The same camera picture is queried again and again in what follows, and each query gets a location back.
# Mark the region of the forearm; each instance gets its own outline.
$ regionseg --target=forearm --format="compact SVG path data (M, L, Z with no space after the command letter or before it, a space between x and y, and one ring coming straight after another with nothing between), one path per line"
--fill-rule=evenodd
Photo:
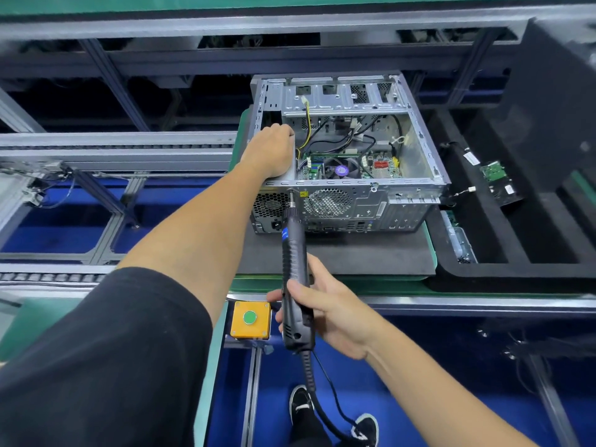
M118 268L140 266L182 284L217 321L242 255L246 223L264 171L239 163L232 172L157 225Z
M535 447L389 322L379 323L367 361L430 447Z

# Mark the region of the green push button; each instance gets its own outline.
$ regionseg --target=green push button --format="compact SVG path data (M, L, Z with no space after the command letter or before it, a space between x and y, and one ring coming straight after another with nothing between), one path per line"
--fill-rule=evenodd
M247 310L246 312L244 312L242 320L244 320L244 323L246 323L247 325L251 325L257 321L257 315L253 310Z

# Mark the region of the black t-shirt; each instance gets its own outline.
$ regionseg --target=black t-shirt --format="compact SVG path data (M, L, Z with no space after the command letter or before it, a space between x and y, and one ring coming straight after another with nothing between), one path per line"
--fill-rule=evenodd
M158 272L109 274L0 369L0 446L190 446L213 328Z

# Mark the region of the hand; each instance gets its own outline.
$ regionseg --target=hand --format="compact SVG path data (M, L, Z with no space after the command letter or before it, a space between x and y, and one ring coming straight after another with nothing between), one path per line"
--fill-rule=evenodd
M314 309L315 327L329 345L352 359L366 358L367 346L383 318L334 278L317 257L309 254L308 264L315 283L309 288L289 280L292 298ZM267 293L268 301L280 299L281 290ZM281 323L282 317L280 310L275 320Z
M286 124L273 124L250 140L241 161L261 168L268 179L286 172L293 162L294 153L294 130Z

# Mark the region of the white label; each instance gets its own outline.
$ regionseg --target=white label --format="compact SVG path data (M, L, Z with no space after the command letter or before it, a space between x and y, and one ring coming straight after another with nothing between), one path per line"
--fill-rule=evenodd
M381 202L381 205L377 210L377 216L381 216L383 214L383 210L385 210L385 205L387 205L387 202Z
M473 166L479 165L481 162L478 161L478 158L470 151L464 154L466 160L468 160Z

